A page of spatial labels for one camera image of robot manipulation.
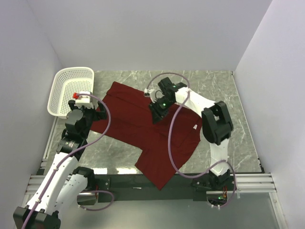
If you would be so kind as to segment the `dark red t-shirt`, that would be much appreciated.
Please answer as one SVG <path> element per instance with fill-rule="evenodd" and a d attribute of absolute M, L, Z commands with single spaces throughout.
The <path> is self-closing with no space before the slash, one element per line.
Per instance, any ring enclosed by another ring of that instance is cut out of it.
<path fill-rule="evenodd" d="M 142 150 L 135 166 L 158 188 L 162 189 L 175 170 L 168 155 L 170 123 L 178 105 L 169 108 L 168 115 L 153 124 L 150 99 L 143 92 L 113 82 L 103 99 L 110 110 L 111 121 L 94 122 L 91 130 L 103 133 Z M 200 143 L 202 121 L 190 109 L 182 108 L 173 125 L 171 152 L 177 168 L 181 168 Z"/>

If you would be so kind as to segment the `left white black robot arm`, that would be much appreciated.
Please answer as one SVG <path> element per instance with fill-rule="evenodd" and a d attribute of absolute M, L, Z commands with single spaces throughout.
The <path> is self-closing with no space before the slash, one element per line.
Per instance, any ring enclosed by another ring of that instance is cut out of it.
<path fill-rule="evenodd" d="M 97 193 L 92 169 L 77 164 L 90 144 L 87 137 L 93 122 L 111 121 L 109 108 L 82 94 L 69 101 L 70 112 L 47 175 L 25 207 L 17 207 L 13 219 L 18 229 L 58 229 L 64 212 L 82 191 Z"/>

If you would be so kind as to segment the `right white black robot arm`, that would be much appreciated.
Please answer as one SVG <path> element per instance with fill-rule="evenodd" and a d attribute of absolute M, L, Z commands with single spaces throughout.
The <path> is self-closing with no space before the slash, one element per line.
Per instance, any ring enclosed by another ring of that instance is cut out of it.
<path fill-rule="evenodd" d="M 203 136 L 210 144 L 211 153 L 211 165 L 207 171 L 192 178 L 206 176 L 207 187 L 212 189 L 219 189 L 228 185 L 230 173 L 233 172 L 233 167 L 227 161 L 228 144 L 234 127 L 226 103 L 206 99 L 194 92 L 190 88 L 190 83 L 174 84 L 168 77 L 160 80 L 158 86 L 163 94 L 160 98 L 157 97 L 156 90 L 149 87 L 144 90 L 144 95 L 151 99 L 149 109 L 154 123 L 165 118 L 170 106 L 179 103 L 179 107 L 171 120 L 168 134 L 168 154 L 174 170 L 179 172 L 171 152 L 170 142 L 173 125 L 180 110 L 186 107 L 201 117 Z"/>

